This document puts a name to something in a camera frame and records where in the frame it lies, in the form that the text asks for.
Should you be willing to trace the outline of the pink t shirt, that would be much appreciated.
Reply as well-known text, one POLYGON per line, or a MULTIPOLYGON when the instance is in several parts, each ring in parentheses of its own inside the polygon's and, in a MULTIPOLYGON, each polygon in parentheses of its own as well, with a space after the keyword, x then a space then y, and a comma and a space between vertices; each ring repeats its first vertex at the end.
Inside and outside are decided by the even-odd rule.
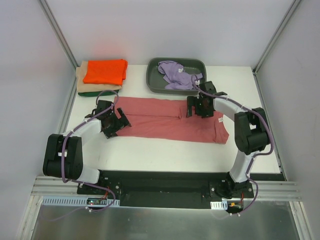
POLYGON ((116 106, 131 124, 117 132, 120 137, 215 144, 226 144, 229 138, 222 113, 216 111, 207 118, 193 113, 188 117, 185 100, 120 96, 116 106))

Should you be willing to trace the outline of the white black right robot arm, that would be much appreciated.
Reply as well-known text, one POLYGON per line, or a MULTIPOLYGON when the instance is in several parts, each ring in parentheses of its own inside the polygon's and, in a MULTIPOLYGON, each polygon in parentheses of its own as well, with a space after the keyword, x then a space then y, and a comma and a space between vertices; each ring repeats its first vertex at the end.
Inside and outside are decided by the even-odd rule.
POLYGON ((234 122, 237 155, 225 180, 215 187, 214 192, 225 199, 237 197, 252 182, 250 172, 256 157, 263 155, 266 146, 274 145, 265 110, 240 104, 225 92, 217 92, 212 82, 200 83, 196 75, 192 75, 191 83, 198 95, 187 97, 187 117, 196 114, 209 118, 220 112, 234 122))

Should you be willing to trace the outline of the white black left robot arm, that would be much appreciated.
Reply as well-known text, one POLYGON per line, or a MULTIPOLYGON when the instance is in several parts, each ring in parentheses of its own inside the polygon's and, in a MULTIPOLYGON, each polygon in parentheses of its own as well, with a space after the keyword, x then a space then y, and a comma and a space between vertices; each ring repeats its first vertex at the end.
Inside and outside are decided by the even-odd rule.
POLYGON ((84 164, 83 147, 94 137, 103 133, 107 139, 130 127, 122 108, 115 103, 98 100, 96 108, 83 121, 63 134, 51 134, 47 139, 42 172, 45 176, 88 183, 88 188, 99 195, 105 191, 106 183, 100 179, 100 170, 84 164))

